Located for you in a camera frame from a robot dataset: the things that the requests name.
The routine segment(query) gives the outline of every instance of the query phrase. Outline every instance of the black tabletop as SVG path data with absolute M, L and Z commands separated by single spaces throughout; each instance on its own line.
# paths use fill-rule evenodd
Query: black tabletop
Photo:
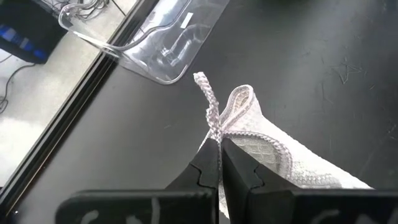
M 398 13 L 385 0 L 230 0 L 186 75 L 162 86 L 118 67 L 17 206 L 53 223 L 85 189 L 160 189 L 208 127 L 204 71 L 224 108 L 254 87 L 264 116 L 375 188 L 398 186 Z

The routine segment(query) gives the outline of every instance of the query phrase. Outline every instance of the plastic container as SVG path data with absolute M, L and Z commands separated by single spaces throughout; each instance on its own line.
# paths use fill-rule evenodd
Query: plastic container
M 88 4 L 71 4 L 60 13 L 60 25 L 97 48 L 117 57 L 134 73 L 168 85 L 182 77 L 229 0 L 160 0 L 125 46 L 109 45 L 63 24 L 65 16 Z

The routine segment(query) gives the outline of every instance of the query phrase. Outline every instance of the cable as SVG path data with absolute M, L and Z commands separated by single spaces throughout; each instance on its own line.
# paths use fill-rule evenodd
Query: cable
M 0 97 L 0 114 L 2 114 L 2 113 L 6 110 L 6 108 L 7 108 L 7 106 L 8 106 L 8 100 L 7 100 L 8 85 L 10 84 L 11 79 L 12 79 L 15 75 L 17 75 L 19 71 L 21 71 L 21 70 L 23 70 L 23 69 L 25 69 L 25 68 L 34 67 L 34 66 L 36 66 L 35 63 L 32 64 L 32 65 L 24 65 L 24 66 L 22 66 L 22 67 L 19 67 L 19 68 L 18 68 L 17 70 L 15 70 L 15 72 L 13 72 L 13 73 L 11 74 L 11 76 L 8 78 L 7 83 L 6 83 L 6 93 L 4 94 L 3 97 Z
M 3 62 L 5 62 L 6 60 L 8 60 L 9 58 L 11 58 L 12 57 L 12 55 L 9 55 L 8 57 L 6 57 L 5 59 L 3 59 L 3 60 L 1 60 L 0 61 L 0 63 L 3 63 Z
M 115 1 L 115 0 L 112 0 L 112 2 L 113 2 L 113 4 L 119 9 L 119 11 L 120 11 L 124 16 L 126 16 L 126 13 L 124 13 L 123 10 L 119 7 L 119 5 L 116 4 L 116 1 Z

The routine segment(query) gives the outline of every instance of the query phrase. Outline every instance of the scratch on table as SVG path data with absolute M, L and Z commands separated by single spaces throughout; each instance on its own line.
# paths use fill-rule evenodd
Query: scratch on table
M 370 161 L 372 160 L 372 158 L 374 157 L 376 151 L 379 149 L 379 147 L 375 147 L 372 151 L 372 153 L 368 156 L 368 159 L 366 160 L 366 162 L 363 164 L 359 174 L 358 174 L 358 178 L 362 178 L 363 172 L 365 171 L 365 169 L 367 168 L 367 166 L 369 165 Z

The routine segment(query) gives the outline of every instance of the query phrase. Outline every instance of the white floor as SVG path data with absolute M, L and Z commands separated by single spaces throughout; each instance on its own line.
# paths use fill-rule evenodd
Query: white floor
M 124 12 L 136 0 L 116 0 Z M 84 26 L 108 39 L 123 19 L 111 2 L 103 12 Z M 8 107 L 0 114 L 0 187 L 59 110 L 99 50 L 67 33 L 45 65 L 21 70 L 9 85 Z M 0 61 L 9 54 L 0 50 Z M 28 63 L 11 57 L 0 63 L 0 96 L 13 71 Z

